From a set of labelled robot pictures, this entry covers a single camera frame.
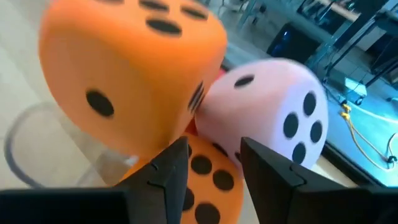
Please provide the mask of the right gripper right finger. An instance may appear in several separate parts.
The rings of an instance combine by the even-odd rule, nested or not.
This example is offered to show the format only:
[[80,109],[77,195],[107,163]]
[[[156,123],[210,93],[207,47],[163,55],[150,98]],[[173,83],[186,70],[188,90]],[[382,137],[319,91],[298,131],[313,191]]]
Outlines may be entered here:
[[241,139],[241,164],[260,223],[286,224],[293,191],[305,181],[292,161],[247,137]]

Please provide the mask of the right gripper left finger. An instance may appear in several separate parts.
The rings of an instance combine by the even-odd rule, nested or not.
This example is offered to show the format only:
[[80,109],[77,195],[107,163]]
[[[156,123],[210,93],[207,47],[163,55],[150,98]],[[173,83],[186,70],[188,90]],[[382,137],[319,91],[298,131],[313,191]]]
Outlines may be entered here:
[[180,137],[119,183],[132,224],[179,224],[188,179],[188,139]]

